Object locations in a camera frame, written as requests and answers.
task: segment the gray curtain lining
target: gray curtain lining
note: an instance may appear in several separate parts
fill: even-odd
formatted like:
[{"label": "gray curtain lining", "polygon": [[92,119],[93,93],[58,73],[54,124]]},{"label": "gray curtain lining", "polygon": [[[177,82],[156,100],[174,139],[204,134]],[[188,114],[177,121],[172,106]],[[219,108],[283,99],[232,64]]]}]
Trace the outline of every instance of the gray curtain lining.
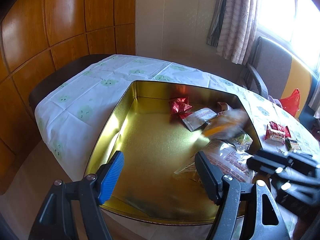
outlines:
[{"label": "gray curtain lining", "polygon": [[216,0],[212,21],[207,36],[207,44],[210,46],[218,46],[226,3],[227,0]]}]

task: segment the chair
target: chair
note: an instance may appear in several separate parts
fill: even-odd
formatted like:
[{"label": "chair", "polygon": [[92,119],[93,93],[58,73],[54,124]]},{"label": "chair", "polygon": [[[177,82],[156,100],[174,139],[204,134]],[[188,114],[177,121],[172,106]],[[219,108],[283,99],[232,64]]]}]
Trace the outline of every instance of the chair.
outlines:
[{"label": "chair", "polygon": [[317,77],[294,55],[281,45],[265,38],[258,37],[257,45],[250,63],[240,74],[238,84],[264,98],[268,95],[281,99],[291,95],[296,88],[300,91],[300,111],[295,118],[307,129],[314,121],[313,110],[308,102],[315,90]]}]

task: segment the snack package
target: snack package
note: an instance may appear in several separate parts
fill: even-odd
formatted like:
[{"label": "snack package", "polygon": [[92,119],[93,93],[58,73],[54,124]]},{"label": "snack package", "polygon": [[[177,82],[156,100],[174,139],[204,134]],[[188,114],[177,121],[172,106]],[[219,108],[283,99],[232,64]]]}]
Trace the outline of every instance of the snack package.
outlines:
[{"label": "snack package", "polygon": [[241,132],[247,119],[248,115],[244,110],[231,109],[224,111],[209,121],[202,134],[210,140],[228,140]]},{"label": "snack package", "polygon": [[273,121],[269,122],[271,129],[278,130],[285,133],[285,137],[291,137],[289,128],[287,126],[279,125]]},{"label": "snack package", "polygon": [[[221,140],[210,141],[202,150],[211,164],[217,165],[223,174],[230,174],[239,181],[251,183],[254,171],[249,170],[247,159],[251,157],[246,152],[238,153],[236,148]],[[196,171],[195,155],[187,165],[177,169],[175,174],[183,174],[188,179],[199,181],[200,177]]]},{"label": "snack package", "polygon": [[285,139],[285,144],[288,148],[288,151],[294,151],[294,150],[301,151],[301,147],[300,147],[298,141],[295,139],[287,137]]},{"label": "snack package", "polygon": [[270,125],[267,125],[266,137],[265,140],[269,139],[272,141],[281,142],[284,144],[285,132],[274,130],[270,128]]},{"label": "snack package", "polygon": [[180,118],[191,132],[199,128],[208,120],[214,118],[216,115],[217,114],[210,108],[202,108],[194,113],[179,114]]},{"label": "snack package", "polygon": [[228,111],[232,109],[232,107],[225,102],[218,102],[218,105],[220,106],[220,109],[221,109],[220,112]]},{"label": "snack package", "polygon": [[229,141],[236,147],[236,150],[239,153],[249,150],[250,145],[253,142],[251,137],[242,129],[241,133],[239,133],[236,137],[231,138]]},{"label": "snack package", "polygon": [[183,113],[192,108],[192,106],[189,105],[188,98],[170,99],[169,104],[171,107],[171,114]]}]

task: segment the wood paneling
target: wood paneling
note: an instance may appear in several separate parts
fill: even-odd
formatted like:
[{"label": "wood paneling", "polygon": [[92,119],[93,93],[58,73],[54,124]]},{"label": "wood paneling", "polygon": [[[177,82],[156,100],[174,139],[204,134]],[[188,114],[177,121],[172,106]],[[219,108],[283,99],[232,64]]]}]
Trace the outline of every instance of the wood paneling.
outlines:
[{"label": "wood paneling", "polygon": [[115,54],[115,30],[113,27],[87,33],[90,54]]},{"label": "wood paneling", "polygon": [[50,46],[85,32],[84,0],[45,0]]},{"label": "wood paneling", "polygon": [[4,61],[0,51],[0,82],[8,76],[7,69],[4,66]]},{"label": "wood paneling", "polygon": [[56,69],[65,64],[88,55],[88,45],[85,34],[71,38],[51,48],[52,58]]},{"label": "wood paneling", "polygon": [[115,0],[115,25],[134,24],[136,0]]},{"label": "wood paneling", "polygon": [[0,180],[6,174],[14,159],[15,155],[3,141],[0,140]]},{"label": "wood paneling", "polygon": [[88,31],[113,26],[113,0],[84,0]]},{"label": "wood paneling", "polygon": [[32,89],[44,78],[55,71],[52,64],[50,51],[44,51],[30,60],[25,66],[13,74],[14,83],[24,101],[29,107],[29,94]]},{"label": "wood paneling", "polygon": [[3,45],[11,71],[47,48],[42,0],[17,0],[2,23]]},{"label": "wood paneling", "polygon": [[134,24],[116,26],[117,54],[135,55]]},{"label": "wood paneling", "polygon": [[18,153],[37,133],[11,79],[0,84],[0,137],[14,153]]}]

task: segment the chair armrest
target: chair armrest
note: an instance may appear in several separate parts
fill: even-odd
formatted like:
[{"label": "chair armrest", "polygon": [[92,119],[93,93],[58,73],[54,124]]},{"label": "chair armrest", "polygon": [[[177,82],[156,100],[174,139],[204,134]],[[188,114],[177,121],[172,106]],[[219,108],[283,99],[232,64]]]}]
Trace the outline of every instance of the chair armrest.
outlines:
[{"label": "chair armrest", "polygon": [[253,76],[253,79],[257,85],[259,95],[262,96],[265,99],[268,99],[268,89],[263,82],[262,78],[258,74],[257,70],[249,63],[247,63],[247,68],[250,71],[250,74]]}]

